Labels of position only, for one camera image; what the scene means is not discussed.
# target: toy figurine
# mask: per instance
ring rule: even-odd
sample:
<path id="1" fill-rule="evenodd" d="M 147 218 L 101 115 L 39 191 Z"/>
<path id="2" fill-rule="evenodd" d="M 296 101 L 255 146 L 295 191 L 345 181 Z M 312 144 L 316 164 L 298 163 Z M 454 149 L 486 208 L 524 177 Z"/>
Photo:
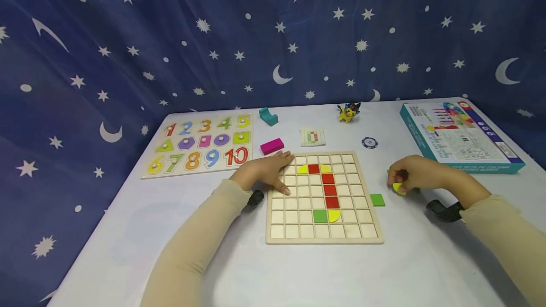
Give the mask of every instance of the toy figurine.
<path id="1" fill-rule="evenodd" d="M 353 100 L 351 100 L 351 103 L 345 103 L 345 109 L 341 109 L 339 105 L 337 108 L 340 109 L 340 121 L 345 120 L 346 124 L 360 113 L 360 103 L 355 103 Z"/>

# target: red square tile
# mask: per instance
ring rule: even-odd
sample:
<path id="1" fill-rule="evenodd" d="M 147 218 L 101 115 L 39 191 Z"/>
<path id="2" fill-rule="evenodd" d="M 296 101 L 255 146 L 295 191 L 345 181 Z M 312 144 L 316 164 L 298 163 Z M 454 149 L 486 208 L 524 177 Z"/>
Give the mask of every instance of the red square tile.
<path id="1" fill-rule="evenodd" d="M 325 173 L 322 175 L 323 184 L 334 184 L 334 175 L 331 173 Z"/>
<path id="2" fill-rule="evenodd" d="M 326 208 L 327 209 L 339 209 L 340 201 L 337 197 L 326 197 Z"/>
<path id="3" fill-rule="evenodd" d="M 319 173 L 319 164 L 308 165 L 309 174 Z"/>
<path id="4" fill-rule="evenodd" d="M 324 195 L 337 196 L 337 190 L 335 185 L 324 185 Z"/>

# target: pink wooden block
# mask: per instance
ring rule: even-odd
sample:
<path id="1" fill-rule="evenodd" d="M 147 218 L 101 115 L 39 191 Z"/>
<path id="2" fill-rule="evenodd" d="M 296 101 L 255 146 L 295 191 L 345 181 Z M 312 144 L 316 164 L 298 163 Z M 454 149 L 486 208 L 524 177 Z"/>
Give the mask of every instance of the pink wooden block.
<path id="1" fill-rule="evenodd" d="M 269 153 L 276 152 L 280 150 L 281 148 L 284 148 L 284 144 L 282 143 L 281 139 L 274 139 L 270 142 L 266 142 L 263 145 L 260 145 L 260 148 L 262 149 L 262 152 L 264 155 L 267 155 Z"/>

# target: fabric backdrop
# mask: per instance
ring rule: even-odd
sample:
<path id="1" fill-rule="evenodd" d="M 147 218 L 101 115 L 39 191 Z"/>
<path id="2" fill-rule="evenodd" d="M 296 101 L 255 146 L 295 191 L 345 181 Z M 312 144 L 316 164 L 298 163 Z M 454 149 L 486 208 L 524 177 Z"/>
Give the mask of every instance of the fabric backdrop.
<path id="1" fill-rule="evenodd" d="M 545 0 L 0 0 L 0 307 L 48 301 L 169 113 L 463 96 L 544 165 L 545 49 Z"/>

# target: beige sleeve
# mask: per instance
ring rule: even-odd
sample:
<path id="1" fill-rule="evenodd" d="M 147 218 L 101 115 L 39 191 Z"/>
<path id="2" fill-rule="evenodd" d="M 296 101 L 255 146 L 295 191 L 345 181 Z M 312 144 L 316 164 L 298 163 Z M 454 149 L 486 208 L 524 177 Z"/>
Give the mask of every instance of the beige sleeve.
<path id="1" fill-rule="evenodd" d="M 495 255 L 532 306 L 546 306 L 546 235 L 504 199 L 492 195 L 461 217 Z"/>
<path id="2" fill-rule="evenodd" d="M 165 246 L 148 279 L 141 307 L 200 307 L 202 276 L 231 222 L 251 196 L 224 179 Z"/>

